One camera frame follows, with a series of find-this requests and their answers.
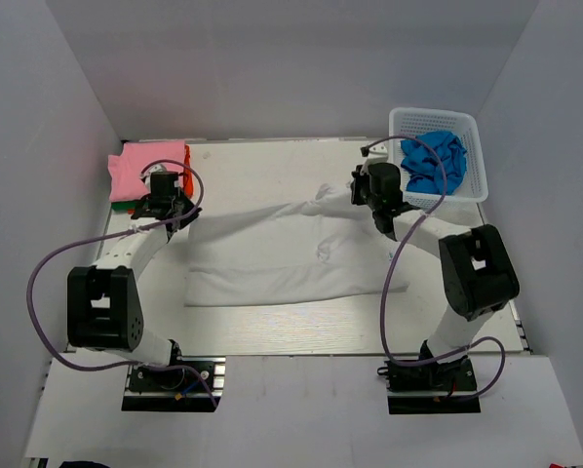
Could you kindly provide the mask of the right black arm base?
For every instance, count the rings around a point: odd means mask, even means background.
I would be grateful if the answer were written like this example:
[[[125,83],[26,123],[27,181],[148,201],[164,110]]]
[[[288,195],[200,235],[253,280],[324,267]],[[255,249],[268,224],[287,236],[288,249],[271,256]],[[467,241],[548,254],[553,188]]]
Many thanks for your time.
[[[473,414],[481,412],[471,360],[421,367],[386,361],[376,371],[386,383],[391,415]]]

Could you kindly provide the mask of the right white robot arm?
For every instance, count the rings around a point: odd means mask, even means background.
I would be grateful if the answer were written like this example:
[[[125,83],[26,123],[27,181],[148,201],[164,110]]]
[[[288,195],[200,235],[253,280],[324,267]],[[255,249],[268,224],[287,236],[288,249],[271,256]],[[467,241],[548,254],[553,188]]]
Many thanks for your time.
[[[517,297],[520,284],[498,229],[467,227],[433,216],[404,201],[400,170],[386,163],[362,165],[352,172],[351,203],[367,206],[378,232],[397,243],[381,293],[380,340],[389,361],[420,367],[421,380],[440,389],[455,376],[453,362],[479,342],[475,336],[497,311]],[[386,338],[387,294],[404,247],[412,245],[440,261],[447,309],[416,361],[397,359]]]

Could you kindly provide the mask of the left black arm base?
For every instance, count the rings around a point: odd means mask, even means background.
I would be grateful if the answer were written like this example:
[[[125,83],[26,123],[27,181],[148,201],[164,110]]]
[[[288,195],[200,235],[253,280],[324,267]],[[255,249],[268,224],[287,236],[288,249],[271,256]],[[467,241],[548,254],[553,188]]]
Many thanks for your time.
[[[128,370],[122,411],[210,413],[215,412],[224,388],[224,357],[179,356],[179,364],[193,368],[152,371],[144,367]]]

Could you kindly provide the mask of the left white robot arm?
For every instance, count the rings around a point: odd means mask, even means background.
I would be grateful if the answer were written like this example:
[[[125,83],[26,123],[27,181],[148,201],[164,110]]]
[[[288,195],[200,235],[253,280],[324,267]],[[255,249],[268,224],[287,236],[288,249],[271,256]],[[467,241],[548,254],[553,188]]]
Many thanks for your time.
[[[173,357],[175,343],[148,330],[137,280],[153,256],[200,212],[180,186],[179,174],[149,176],[150,193],[136,203],[130,235],[121,235],[108,253],[67,277],[67,337],[78,348],[105,351],[152,365],[152,377],[174,389],[185,364]]]

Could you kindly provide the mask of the white t shirt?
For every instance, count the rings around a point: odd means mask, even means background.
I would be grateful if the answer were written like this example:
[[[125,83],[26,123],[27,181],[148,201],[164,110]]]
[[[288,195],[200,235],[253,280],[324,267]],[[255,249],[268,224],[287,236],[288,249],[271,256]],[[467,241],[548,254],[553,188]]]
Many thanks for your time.
[[[380,293],[396,245],[343,186],[306,201],[206,215],[189,229],[184,304],[239,307]]]

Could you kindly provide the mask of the blue t shirt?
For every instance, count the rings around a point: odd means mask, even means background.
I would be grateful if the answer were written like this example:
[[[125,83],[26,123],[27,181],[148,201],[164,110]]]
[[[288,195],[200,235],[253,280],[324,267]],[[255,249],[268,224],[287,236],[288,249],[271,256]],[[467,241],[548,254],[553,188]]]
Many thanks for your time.
[[[408,173],[407,191],[451,196],[461,185],[467,171],[467,149],[449,131],[403,139],[402,168]]]

